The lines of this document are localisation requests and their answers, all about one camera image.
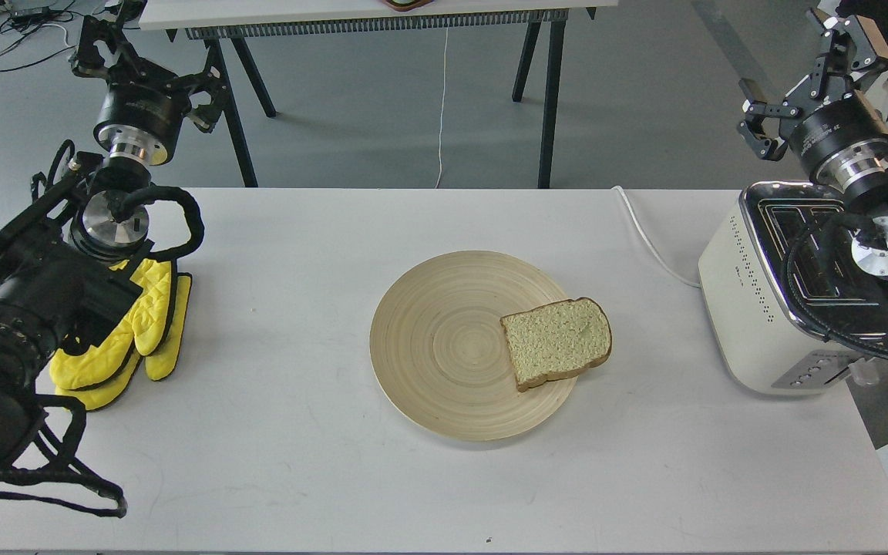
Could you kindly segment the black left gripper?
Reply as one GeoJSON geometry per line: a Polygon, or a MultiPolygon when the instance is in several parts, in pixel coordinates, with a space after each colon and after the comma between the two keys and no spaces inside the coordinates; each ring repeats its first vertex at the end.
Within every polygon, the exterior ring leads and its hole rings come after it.
{"type": "Polygon", "coordinates": [[[228,85],[215,66],[183,76],[141,61],[120,22],[92,15],[83,19],[72,72],[108,86],[94,129],[99,147],[144,167],[173,160],[186,120],[212,133],[227,104],[228,85]]]}

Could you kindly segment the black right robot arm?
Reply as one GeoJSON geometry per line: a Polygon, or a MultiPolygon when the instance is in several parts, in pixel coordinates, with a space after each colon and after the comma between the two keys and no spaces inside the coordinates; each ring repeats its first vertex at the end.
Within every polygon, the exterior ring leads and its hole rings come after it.
{"type": "Polygon", "coordinates": [[[810,73],[778,102],[751,79],[738,133],[761,160],[799,158],[797,193],[744,196],[785,312],[819,341],[888,361],[888,124],[863,82],[888,70],[871,18],[807,17],[820,35],[810,73]]]}

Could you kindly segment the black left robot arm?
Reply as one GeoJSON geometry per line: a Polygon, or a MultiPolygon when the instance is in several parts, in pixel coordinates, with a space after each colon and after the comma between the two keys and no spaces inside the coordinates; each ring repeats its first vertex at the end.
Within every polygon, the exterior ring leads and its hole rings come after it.
{"type": "Polygon", "coordinates": [[[0,500],[29,501],[21,487],[85,487],[114,507],[48,498],[101,517],[123,517],[123,490],[78,460],[87,409],[71,396],[39,394],[53,355],[84,355],[112,336],[141,298],[134,271],[175,263],[204,241],[197,201],[157,186],[185,119],[209,133],[231,99],[220,49],[207,43],[201,72],[177,75],[135,52],[116,20],[84,18],[72,72],[108,86],[94,134],[103,153],[64,142],[32,202],[0,230],[0,500]]]}

